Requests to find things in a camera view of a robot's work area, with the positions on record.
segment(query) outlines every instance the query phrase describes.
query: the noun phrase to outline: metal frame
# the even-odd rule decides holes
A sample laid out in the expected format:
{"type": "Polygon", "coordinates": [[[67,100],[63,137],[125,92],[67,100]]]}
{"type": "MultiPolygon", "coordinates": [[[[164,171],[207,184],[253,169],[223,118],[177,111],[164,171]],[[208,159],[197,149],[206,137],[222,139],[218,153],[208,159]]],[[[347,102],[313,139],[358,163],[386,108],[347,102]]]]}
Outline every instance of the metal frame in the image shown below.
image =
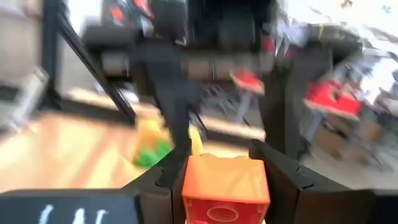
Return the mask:
{"type": "Polygon", "coordinates": [[[79,41],[65,15],[66,5],[63,0],[43,0],[42,38],[40,65],[49,75],[49,87],[44,100],[44,105],[59,108],[62,96],[58,92],[59,85],[59,55],[60,37],[63,37],[87,69],[97,79],[104,91],[114,101],[116,107],[127,120],[134,124],[136,113],[125,102],[118,90],[112,87],[105,79],[100,66],[93,61],[79,41]]]}

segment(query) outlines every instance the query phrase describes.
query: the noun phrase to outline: green toy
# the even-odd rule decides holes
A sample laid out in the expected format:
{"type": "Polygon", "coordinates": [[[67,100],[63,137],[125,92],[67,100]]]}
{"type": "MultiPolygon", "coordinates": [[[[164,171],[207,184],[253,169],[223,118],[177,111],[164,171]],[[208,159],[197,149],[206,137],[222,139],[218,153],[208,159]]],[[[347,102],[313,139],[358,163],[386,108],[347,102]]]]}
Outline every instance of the green toy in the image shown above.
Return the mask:
{"type": "Polygon", "coordinates": [[[172,148],[167,141],[157,141],[155,151],[148,148],[142,148],[139,150],[134,164],[146,169],[151,168],[163,159],[171,150],[172,148]]]}
{"type": "Polygon", "coordinates": [[[163,159],[172,150],[170,144],[167,141],[159,140],[156,144],[156,156],[163,159]]]}

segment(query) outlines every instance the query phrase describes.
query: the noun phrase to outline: red object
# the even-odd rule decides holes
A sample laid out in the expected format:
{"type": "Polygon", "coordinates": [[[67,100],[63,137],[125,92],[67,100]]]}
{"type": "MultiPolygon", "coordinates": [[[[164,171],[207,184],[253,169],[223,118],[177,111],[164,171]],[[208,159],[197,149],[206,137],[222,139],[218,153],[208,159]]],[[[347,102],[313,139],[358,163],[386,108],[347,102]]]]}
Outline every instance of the red object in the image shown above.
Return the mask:
{"type": "Polygon", "coordinates": [[[182,198],[187,224],[262,223],[270,204],[264,163],[190,156],[182,198]]]}
{"type": "Polygon", "coordinates": [[[335,81],[312,83],[308,88],[305,102],[312,109],[357,117],[361,110],[361,102],[349,93],[341,93],[341,87],[342,85],[335,81]]]}
{"type": "Polygon", "coordinates": [[[123,12],[120,10],[120,8],[112,6],[109,8],[109,10],[111,11],[113,18],[121,22],[124,21],[124,15],[123,12]]]}
{"type": "Polygon", "coordinates": [[[275,52],[274,43],[271,38],[263,37],[262,38],[262,48],[266,51],[275,52]]]}
{"type": "Polygon", "coordinates": [[[134,0],[134,2],[136,3],[136,6],[143,10],[149,17],[155,17],[152,10],[148,6],[147,0],[134,0]]]}
{"type": "Polygon", "coordinates": [[[257,78],[256,74],[250,70],[241,70],[235,73],[235,77],[246,84],[253,84],[257,85],[259,79],[257,78]]]}

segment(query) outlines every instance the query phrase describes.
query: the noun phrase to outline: orange lego brick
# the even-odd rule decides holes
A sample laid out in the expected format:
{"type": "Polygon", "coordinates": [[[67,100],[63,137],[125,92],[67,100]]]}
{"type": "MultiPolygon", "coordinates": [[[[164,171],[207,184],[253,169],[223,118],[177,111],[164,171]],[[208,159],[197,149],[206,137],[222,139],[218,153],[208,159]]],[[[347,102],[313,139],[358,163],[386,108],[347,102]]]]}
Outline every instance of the orange lego brick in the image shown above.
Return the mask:
{"type": "Polygon", "coordinates": [[[190,156],[182,197],[187,224],[262,223],[270,204],[264,164],[190,156]]]}

